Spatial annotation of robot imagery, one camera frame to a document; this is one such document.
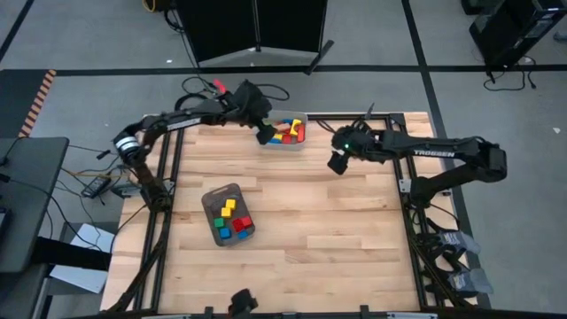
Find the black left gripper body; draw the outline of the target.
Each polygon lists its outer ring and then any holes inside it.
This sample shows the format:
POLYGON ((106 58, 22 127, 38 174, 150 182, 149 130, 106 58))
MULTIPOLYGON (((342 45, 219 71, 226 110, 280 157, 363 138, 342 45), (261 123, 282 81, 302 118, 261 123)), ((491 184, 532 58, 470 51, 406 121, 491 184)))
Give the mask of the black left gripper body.
POLYGON ((258 129, 256 138, 259 144, 267 144, 276 133, 276 129, 264 123, 272 110, 272 105, 262 91, 255 84, 244 80, 234 92, 232 101, 237 106, 237 114, 233 121, 241 126, 258 129))

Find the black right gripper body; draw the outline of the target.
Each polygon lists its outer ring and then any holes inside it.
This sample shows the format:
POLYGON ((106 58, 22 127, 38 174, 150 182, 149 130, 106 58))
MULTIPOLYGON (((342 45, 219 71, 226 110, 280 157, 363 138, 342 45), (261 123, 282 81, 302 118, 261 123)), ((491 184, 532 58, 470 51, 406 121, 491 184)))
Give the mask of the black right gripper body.
POLYGON ((328 161, 328 168, 335 174, 342 175, 348 168, 350 154, 348 152, 332 151, 328 161))

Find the clear plastic bin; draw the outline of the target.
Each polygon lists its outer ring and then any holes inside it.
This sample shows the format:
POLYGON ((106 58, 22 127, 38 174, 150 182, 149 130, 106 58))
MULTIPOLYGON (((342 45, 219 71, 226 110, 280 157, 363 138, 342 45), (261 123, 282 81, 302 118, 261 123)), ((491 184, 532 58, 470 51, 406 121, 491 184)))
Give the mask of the clear plastic bin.
MULTIPOLYGON (((292 137, 292 141, 291 144, 270 144, 267 143, 264 145, 264 148, 266 149, 271 149, 271 150, 282 150, 282 151, 300 151, 303 146, 305 145, 306 139, 307 139, 307 121, 308 121, 308 116, 306 113, 302 113, 302 112, 294 112, 294 111, 278 111, 278 110, 272 110, 268 113, 268 117, 264 120, 265 123, 267 124, 271 124, 273 126, 279 124, 279 123, 283 123, 282 120, 283 119, 298 119, 302 121, 302 124, 305 126, 306 128, 306 135, 305 135, 305 141, 303 143, 298 143, 297 142, 297 136, 291 136, 292 137)), ((284 132, 278 132, 277 134, 282 134, 282 135, 290 135, 289 134, 290 130, 286 130, 284 132)))

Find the black divider screen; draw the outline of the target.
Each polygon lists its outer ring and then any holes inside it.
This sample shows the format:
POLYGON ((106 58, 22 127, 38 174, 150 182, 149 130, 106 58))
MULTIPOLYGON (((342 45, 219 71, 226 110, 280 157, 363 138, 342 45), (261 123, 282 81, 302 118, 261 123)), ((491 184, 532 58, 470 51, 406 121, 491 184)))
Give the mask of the black divider screen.
POLYGON ((328 0, 173 0, 194 63, 260 55, 301 58, 310 75, 335 44, 328 0))

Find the dark grey plastic bin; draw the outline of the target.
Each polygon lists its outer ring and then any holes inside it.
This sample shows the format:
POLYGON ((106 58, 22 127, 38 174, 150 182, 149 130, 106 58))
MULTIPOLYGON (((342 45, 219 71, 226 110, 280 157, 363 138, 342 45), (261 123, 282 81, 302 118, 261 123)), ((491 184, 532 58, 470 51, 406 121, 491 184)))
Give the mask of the dark grey plastic bin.
POLYGON ((230 183, 225 186, 222 186, 219 189, 209 191, 206 193, 201 199, 202 206, 204 208, 204 212, 206 214, 206 218, 209 224, 209 228, 211 230, 214 242, 220 246, 232 246, 242 243, 248 239, 250 239, 254 232, 255 232, 255 225, 252 220, 252 226, 245 227, 244 230, 248 232, 248 237, 246 239, 239 239, 237 234, 239 232, 235 232, 232 221, 240 218, 241 220, 249 216, 252 219, 252 216, 249 213, 248 207, 245 203, 245 199, 243 193, 240 189, 240 186, 236 183, 230 183), (218 228, 214 227, 214 219, 215 218, 222 218, 221 217, 221 209, 225 206, 225 202, 227 199, 234 199, 236 203, 236 208, 231 209, 232 215, 230 218, 225 219, 225 226, 223 228, 229 228, 231 230, 231 237, 227 239, 220 238, 220 232, 218 228))

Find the grey controller box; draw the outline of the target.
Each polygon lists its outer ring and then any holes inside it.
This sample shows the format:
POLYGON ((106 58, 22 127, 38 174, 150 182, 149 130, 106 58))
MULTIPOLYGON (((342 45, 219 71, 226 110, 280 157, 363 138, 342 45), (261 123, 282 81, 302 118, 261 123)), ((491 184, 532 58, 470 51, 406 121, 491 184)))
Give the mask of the grey controller box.
POLYGON ((125 183, 113 186, 111 192, 120 198, 132 198, 140 195, 140 187, 137 184, 125 183))

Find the black rounded object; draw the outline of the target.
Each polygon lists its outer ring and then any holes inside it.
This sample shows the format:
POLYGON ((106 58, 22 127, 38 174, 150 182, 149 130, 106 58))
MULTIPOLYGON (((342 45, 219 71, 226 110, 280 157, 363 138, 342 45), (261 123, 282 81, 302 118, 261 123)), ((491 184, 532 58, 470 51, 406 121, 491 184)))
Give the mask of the black rounded object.
POLYGON ((228 307, 229 319, 252 319, 251 312, 258 307, 257 300, 249 289, 243 289, 231 297, 228 307))

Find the black power adapter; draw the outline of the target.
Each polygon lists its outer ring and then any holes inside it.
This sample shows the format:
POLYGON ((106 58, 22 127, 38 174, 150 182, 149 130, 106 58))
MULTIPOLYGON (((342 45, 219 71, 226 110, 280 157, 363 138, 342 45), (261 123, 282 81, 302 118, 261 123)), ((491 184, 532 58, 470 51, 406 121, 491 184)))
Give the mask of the black power adapter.
POLYGON ((81 192, 84 198, 95 198, 110 184, 110 177, 98 176, 87 184, 81 192))

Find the black equipment cart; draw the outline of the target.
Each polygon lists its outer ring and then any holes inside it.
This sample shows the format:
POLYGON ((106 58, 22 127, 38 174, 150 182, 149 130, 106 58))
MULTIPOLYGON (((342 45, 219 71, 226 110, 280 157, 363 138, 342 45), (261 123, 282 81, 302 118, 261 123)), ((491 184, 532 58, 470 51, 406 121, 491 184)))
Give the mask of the black equipment cart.
POLYGON ((459 0, 469 33, 491 71, 516 65, 547 40, 567 44, 567 0, 459 0))

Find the black mat with striped edge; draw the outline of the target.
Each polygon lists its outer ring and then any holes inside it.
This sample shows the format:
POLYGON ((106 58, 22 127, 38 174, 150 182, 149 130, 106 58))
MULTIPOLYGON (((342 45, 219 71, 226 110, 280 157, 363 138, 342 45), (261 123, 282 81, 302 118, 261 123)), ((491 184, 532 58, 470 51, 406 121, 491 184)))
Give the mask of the black mat with striped edge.
POLYGON ((0 137, 30 136, 57 72, 0 70, 0 137))

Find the black side desk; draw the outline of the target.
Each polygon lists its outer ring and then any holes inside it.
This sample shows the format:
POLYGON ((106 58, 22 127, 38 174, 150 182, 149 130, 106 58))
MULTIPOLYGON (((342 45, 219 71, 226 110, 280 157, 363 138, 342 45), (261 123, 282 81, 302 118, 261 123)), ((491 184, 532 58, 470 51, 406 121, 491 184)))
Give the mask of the black side desk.
POLYGON ((55 182, 69 145, 66 137, 0 138, 0 207, 10 210, 0 235, 0 274, 19 273, 43 261, 42 249, 52 241, 39 237, 55 182))

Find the white sheet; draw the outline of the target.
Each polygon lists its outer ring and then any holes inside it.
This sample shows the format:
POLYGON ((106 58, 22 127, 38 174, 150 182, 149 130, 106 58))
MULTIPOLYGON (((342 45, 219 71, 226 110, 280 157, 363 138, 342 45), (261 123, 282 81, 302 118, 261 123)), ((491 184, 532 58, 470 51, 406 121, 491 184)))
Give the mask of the white sheet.
MULTIPOLYGON (((111 251, 111 242, 114 239, 114 234, 87 223, 83 223, 77 232, 79 236, 86 239, 87 242, 82 241, 74 233, 72 233, 73 238, 70 241, 71 245, 97 251, 97 248, 92 246, 92 244, 96 244, 105 253, 109 253, 111 251)), ((55 266, 50 272, 50 277, 52 278, 94 293, 100 293, 103 290, 107 276, 107 270, 94 270, 59 265, 55 266)))

